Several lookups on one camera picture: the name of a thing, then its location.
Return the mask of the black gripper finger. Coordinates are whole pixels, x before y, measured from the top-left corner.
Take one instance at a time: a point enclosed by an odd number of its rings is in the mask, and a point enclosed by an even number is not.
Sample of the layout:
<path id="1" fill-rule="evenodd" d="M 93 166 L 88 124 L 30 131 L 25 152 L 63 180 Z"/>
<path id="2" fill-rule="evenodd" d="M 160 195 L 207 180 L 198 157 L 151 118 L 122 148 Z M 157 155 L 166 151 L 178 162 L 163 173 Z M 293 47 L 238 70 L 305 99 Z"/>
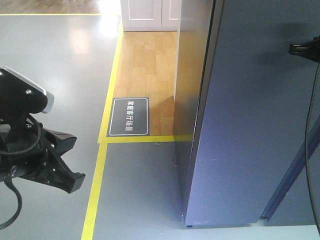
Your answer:
<path id="1" fill-rule="evenodd" d="M 48 147 L 45 152 L 44 162 L 37 172 L 37 182 L 61 189 L 68 194 L 79 190 L 86 175 L 72 172 L 57 152 Z"/>
<path id="2" fill-rule="evenodd" d="M 297 55 L 305 59 L 320 62 L 320 37 L 314 37 L 313 40 L 301 44 L 290 44 L 288 53 Z"/>

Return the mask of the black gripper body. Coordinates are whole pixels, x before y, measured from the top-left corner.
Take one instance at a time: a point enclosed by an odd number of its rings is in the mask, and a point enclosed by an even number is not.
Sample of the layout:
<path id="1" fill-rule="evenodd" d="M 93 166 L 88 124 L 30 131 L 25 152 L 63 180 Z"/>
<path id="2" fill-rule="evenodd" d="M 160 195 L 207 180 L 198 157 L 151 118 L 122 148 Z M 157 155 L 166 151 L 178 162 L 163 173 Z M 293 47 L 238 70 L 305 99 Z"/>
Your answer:
<path id="1" fill-rule="evenodd" d="M 11 182 L 22 178 L 37 182 L 37 172 L 44 162 L 46 150 L 53 148 L 62 157 L 70 151 L 76 136 L 43 127 L 29 115 L 22 122 L 11 126 L 8 121 L 0 121 L 0 180 Z"/>

